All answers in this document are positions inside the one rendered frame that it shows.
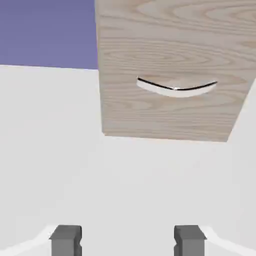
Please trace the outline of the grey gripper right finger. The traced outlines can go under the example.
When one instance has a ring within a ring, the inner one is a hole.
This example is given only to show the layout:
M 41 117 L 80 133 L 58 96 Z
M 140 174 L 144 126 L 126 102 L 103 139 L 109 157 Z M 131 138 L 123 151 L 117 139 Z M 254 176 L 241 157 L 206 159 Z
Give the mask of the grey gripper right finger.
M 210 226 L 175 225 L 173 256 L 206 256 L 205 241 L 240 256 L 256 256 L 256 250 L 223 239 Z

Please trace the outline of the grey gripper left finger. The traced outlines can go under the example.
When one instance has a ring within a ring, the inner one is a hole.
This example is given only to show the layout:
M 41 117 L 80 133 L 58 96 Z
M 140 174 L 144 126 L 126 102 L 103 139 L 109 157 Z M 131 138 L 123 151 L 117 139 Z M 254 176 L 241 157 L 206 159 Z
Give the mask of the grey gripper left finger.
M 82 235 L 80 225 L 47 225 L 36 237 L 0 250 L 0 256 L 20 256 L 47 242 L 50 242 L 49 256 L 83 256 Z

